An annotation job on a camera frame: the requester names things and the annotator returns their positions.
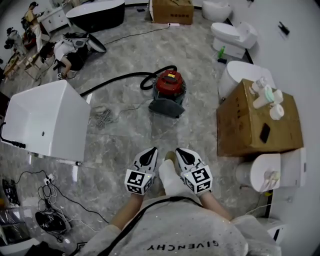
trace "gray tile floor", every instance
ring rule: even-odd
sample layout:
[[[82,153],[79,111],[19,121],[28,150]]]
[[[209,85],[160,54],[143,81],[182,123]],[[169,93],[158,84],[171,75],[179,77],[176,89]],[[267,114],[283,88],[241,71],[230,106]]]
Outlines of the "gray tile floor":
[[[107,124],[104,129],[98,129],[95,118],[91,116],[85,159],[83,166],[78,169],[77,182],[72,179],[72,166],[49,157],[32,158],[29,164],[26,151],[0,143],[1,177],[17,180],[23,171],[37,172],[43,169],[48,174],[55,175],[56,185],[62,193],[110,220],[128,199],[129,194],[123,185],[125,172],[138,152],[149,147],[158,147],[158,163],[161,163],[167,151],[184,147],[198,152],[210,166],[213,176],[212,193],[234,216],[254,209],[260,195],[250,188],[240,189],[234,177],[235,167],[240,159],[217,156],[217,84],[225,65],[216,61],[217,52],[212,48],[213,35],[210,25],[210,21],[202,18],[201,11],[195,10],[194,21],[190,26],[170,27],[107,44],[105,54],[91,54],[82,70],[74,79],[68,81],[81,93],[123,74],[154,72],[164,66],[176,65],[187,85],[183,101],[186,111],[179,119],[149,112],[149,101],[137,110],[122,112],[117,122]],[[135,7],[128,7],[122,25],[96,32],[94,35],[106,43],[130,34],[166,27],[167,25],[152,24],[146,20],[146,12],[137,12]],[[57,31],[52,40],[68,31],[68,27]],[[48,67],[42,65],[41,71],[46,68]],[[2,83],[0,90],[11,97],[40,83],[45,84],[56,79],[57,71],[52,68],[36,82],[20,71],[14,81]],[[93,93],[90,105],[107,106],[112,109],[114,117],[118,116],[120,110],[138,107],[152,96],[151,91],[140,90],[141,80],[141,77],[135,77],[109,84]],[[74,220],[71,222],[72,231],[64,236],[68,241],[61,244],[40,229],[32,216],[38,210],[37,191],[39,186],[43,185],[44,178],[42,174],[26,173],[17,185],[30,234],[48,242],[53,248],[64,249],[70,253],[77,243],[88,241],[95,232]],[[157,188],[156,185],[152,187],[147,198],[155,197]],[[260,200],[260,204],[265,204],[265,199]],[[84,211],[61,195],[58,195],[55,205],[61,207],[70,219],[81,219],[96,230],[106,225],[98,215]]]

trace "white cabinet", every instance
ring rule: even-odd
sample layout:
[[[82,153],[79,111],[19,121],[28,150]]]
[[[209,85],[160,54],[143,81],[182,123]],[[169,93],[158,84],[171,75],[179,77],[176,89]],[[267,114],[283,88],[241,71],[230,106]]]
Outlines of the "white cabinet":
[[[66,13],[72,9],[70,4],[53,9],[51,12],[46,13],[38,18],[38,21],[42,23],[45,30],[50,36],[50,32],[56,30],[66,24],[71,27],[71,24],[66,17]]]

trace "white bathtub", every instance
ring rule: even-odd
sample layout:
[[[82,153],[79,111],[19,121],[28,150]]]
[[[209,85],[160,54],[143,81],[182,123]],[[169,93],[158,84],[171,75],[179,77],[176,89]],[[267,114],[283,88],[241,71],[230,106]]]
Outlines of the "white bathtub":
[[[125,0],[85,3],[68,11],[66,17],[89,33],[114,28],[124,22]]]

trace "white plug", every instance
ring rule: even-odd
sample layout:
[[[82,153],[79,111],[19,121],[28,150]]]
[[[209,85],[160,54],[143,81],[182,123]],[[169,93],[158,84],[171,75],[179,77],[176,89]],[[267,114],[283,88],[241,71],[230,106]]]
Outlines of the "white plug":
[[[55,177],[51,174],[49,174],[48,178],[44,179],[44,184],[49,185],[55,180]]]
[[[180,23],[168,23],[170,27],[180,27]]]

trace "power cord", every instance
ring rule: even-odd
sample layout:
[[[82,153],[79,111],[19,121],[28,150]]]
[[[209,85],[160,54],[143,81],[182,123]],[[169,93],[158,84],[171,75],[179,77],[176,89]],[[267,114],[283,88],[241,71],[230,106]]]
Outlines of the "power cord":
[[[60,191],[60,189],[56,186],[56,185],[54,185],[54,184],[52,184],[58,191],[59,191],[59,193],[61,194],[61,196],[63,196],[65,199],[67,199],[67,200],[69,200],[70,202],[73,202],[73,203],[75,203],[75,204],[77,204],[77,205],[79,205],[79,206],[81,206],[85,211],[87,211],[87,212],[89,212],[89,213],[94,213],[94,214],[97,214],[97,215],[99,215],[100,217],[101,217],[101,219],[103,219],[106,223],[108,223],[109,224],[109,222],[108,221],[106,221],[105,220],[105,218],[104,217],[102,217],[101,216],[101,214],[99,213],[99,212],[96,212],[96,211],[94,211],[94,210],[88,210],[88,209],[86,209],[81,203],[79,203],[79,202],[76,202],[76,201],[73,201],[73,200],[71,200],[70,198],[68,198],[67,196],[65,196],[64,194],[62,194],[62,192]]]
[[[129,38],[129,37],[133,37],[133,36],[144,35],[144,34],[148,34],[148,33],[155,32],[155,31],[167,30],[168,28],[170,28],[170,26],[171,26],[171,24],[169,23],[169,26],[168,26],[168,27],[165,27],[165,28],[158,28],[158,29],[150,30],[150,31],[148,31],[148,32],[126,35],[126,36],[123,36],[123,37],[118,38],[118,39],[116,39],[116,40],[113,40],[113,41],[110,41],[110,42],[106,42],[106,43],[104,44],[104,46],[105,46],[105,45],[108,45],[108,44],[111,44],[111,43],[114,43],[114,42],[117,42],[117,41],[119,41],[119,40],[121,40],[121,39],[124,39],[124,38]]]
[[[255,212],[256,210],[258,210],[258,209],[260,209],[260,208],[262,208],[262,207],[267,207],[267,206],[270,206],[270,205],[272,205],[272,203],[268,203],[268,204],[266,204],[266,205],[258,206],[257,208],[248,211],[245,215],[247,215],[248,213],[251,213],[251,212]]]
[[[17,184],[20,182],[22,175],[25,174],[25,173],[28,173],[28,174],[39,174],[39,173],[42,173],[42,172],[44,172],[45,177],[46,177],[47,179],[49,179],[49,177],[47,176],[47,174],[46,174],[46,172],[45,172],[44,170],[37,171],[37,172],[24,171],[23,173],[20,174],[20,177],[19,177],[18,181],[17,181],[17,182],[14,182],[14,184],[17,185]]]
[[[95,115],[95,119],[96,119],[96,127],[98,127],[99,130],[102,130],[105,128],[106,124],[109,124],[109,123],[114,123],[116,122],[119,117],[120,117],[120,114],[122,112],[125,112],[125,111],[131,111],[131,110],[138,110],[144,103],[146,103],[147,101],[149,100],[153,100],[153,98],[147,98],[145,99],[143,102],[141,102],[137,107],[134,107],[134,108],[127,108],[127,109],[122,109],[119,114],[117,115],[116,118],[112,119],[111,118],[111,115],[112,115],[112,111],[110,108],[107,108],[103,113],[97,113]]]
[[[0,139],[1,139],[3,142],[10,143],[10,144],[12,144],[13,146],[16,146],[16,147],[25,149],[25,148],[26,148],[26,144],[23,144],[23,143],[21,143],[21,142],[17,142],[17,141],[14,141],[14,140],[8,140],[8,139],[5,139],[5,138],[2,137],[2,127],[3,127],[5,124],[6,124],[6,122],[3,122],[2,124],[0,124]]]
[[[93,232],[99,233],[100,231],[97,231],[95,229],[93,229],[92,227],[90,227],[88,224],[84,223],[81,219],[79,218],[73,218],[68,220],[68,222],[72,222],[72,221],[80,221],[83,225],[87,226],[89,229],[91,229]]]
[[[15,184],[18,184],[19,181],[20,181],[20,179],[21,179],[21,177],[22,177],[22,175],[23,175],[24,173],[39,174],[39,173],[41,173],[41,172],[44,172],[45,177],[46,177],[47,179],[49,178],[48,175],[47,175],[47,173],[46,173],[44,170],[37,171],[37,172],[24,171],[24,172],[21,173],[21,175],[20,175],[20,177],[19,177],[19,180],[18,180],[17,182],[14,182],[14,183],[15,183]],[[52,188],[52,187],[50,187],[49,185],[54,186],[54,187],[59,191],[59,193],[61,194],[61,196],[63,196],[65,199],[67,199],[67,200],[69,200],[70,202],[73,202],[73,203],[81,206],[85,211],[87,211],[87,212],[89,212],[89,213],[94,213],[94,214],[99,215],[99,216],[101,217],[101,219],[103,219],[106,223],[109,224],[109,222],[106,221],[106,219],[105,219],[104,217],[102,217],[100,213],[98,213],[98,212],[96,212],[96,211],[93,211],[93,210],[88,210],[88,209],[86,209],[81,203],[71,200],[70,198],[68,198],[67,196],[65,196],[64,194],[62,194],[62,192],[60,191],[60,189],[59,189],[54,183],[51,183],[51,182],[48,183],[47,185],[40,186],[40,187],[38,188],[38,195],[39,195],[39,197],[40,197],[40,200],[38,201],[38,210],[39,210],[39,203],[40,203],[41,201],[46,201],[46,200],[48,201],[48,199],[50,199],[50,197],[53,196],[52,191],[51,191],[51,188]],[[49,195],[47,195],[47,194],[45,193],[45,187],[49,187]],[[43,197],[40,196],[40,193],[39,193],[39,190],[40,190],[40,189],[42,189]]]

